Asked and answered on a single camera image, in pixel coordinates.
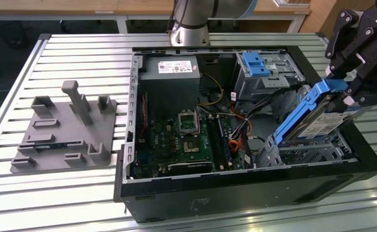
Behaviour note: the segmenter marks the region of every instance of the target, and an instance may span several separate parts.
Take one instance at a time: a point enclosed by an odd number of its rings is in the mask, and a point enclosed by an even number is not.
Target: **aluminum extrusion table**
[[[211,34],[212,45],[298,45],[320,75],[328,60],[326,40],[315,34]],[[118,100],[114,150],[124,141],[132,47],[170,46],[164,34],[53,35],[38,41],[0,108],[0,231],[371,231],[377,230],[377,176],[357,182],[319,203],[138,224],[114,203],[116,155],[107,167],[53,174],[13,174],[37,95],[70,101],[61,86],[78,80],[95,100]],[[357,126],[377,152],[377,108]]]

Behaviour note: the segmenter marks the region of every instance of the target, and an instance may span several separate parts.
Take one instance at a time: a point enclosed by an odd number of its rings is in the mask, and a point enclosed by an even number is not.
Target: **floor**
[[[163,33],[167,28],[167,20],[139,20],[128,21],[130,33]],[[65,22],[66,31],[62,31],[59,21],[22,21],[21,26],[15,22],[0,21],[0,34],[6,38],[22,37],[26,33],[29,46],[13,49],[0,38],[0,105],[19,75],[25,62],[30,56],[37,39],[42,33],[53,34],[99,34],[118,33],[115,21],[67,21]],[[211,21],[211,32],[236,32],[232,21]]]

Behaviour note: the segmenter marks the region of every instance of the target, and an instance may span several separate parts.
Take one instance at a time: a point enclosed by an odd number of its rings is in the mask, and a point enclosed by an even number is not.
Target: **circuit board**
[[[215,165],[211,146],[207,117],[199,118],[199,134],[180,135],[179,118],[168,120],[152,120],[148,134],[144,140],[139,140],[139,152],[136,157],[136,178],[162,177],[162,169],[176,163],[211,162],[212,171],[219,171]],[[231,120],[222,117],[224,137],[232,132]],[[183,122],[184,127],[192,127],[190,122]],[[235,169],[242,162],[234,159]]]

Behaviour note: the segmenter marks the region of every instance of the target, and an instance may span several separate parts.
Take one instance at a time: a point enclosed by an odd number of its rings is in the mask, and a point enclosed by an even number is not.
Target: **wooden desk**
[[[0,15],[115,14],[118,0],[0,0]]]
[[[127,20],[168,19],[172,8],[174,0],[119,0],[116,14],[120,32],[127,33]],[[274,0],[259,0],[254,14],[242,20],[291,20],[288,32],[298,33],[311,12],[308,8],[280,8]]]

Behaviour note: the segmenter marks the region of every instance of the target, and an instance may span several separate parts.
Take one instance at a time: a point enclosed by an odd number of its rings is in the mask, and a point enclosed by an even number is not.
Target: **table leg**
[[[306,19],[306,14],[300,14],[295,16],[295,19],[292,21],[287,33],[299,33],[304,19]]]
[[[119,27],[119,33],[120,34],[128,34],[128,30],[127,30],[127,16],[124,16],[124,15],[116,16],[116,22],[118,22],[118,27]]]

